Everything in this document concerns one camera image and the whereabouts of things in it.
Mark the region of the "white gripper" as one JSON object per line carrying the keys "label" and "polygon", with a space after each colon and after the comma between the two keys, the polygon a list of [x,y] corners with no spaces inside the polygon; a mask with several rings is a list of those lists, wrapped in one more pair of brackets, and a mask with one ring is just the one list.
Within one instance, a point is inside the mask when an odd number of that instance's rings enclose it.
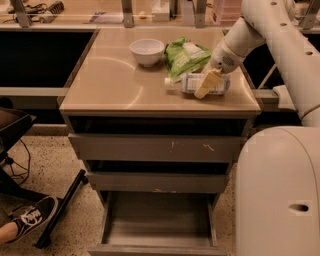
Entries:
{"label": "white gripper", "polygon": [[222,81],[222,74],[235,71],[244,61],[244,57],[236,54],[222,39],[212,52],[210,63],[207,63],[202,69],[205,74],[200,86],[195,91],[194,96],[198,99],[204,98]]}

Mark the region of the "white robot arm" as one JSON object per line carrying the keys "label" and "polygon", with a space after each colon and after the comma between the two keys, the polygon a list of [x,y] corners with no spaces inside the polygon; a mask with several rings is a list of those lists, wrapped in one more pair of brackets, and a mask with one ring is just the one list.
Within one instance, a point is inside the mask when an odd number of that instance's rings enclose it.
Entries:
{"label": "white robot arm", "polygon": [[301,18],[293,0],[242,0],[214,49],[212,67],[229,73],[224,58],[265,45],[283,80],[237,161],[236,256],[320,256],[320,53],[307,36],[318,11],[319,0]]}

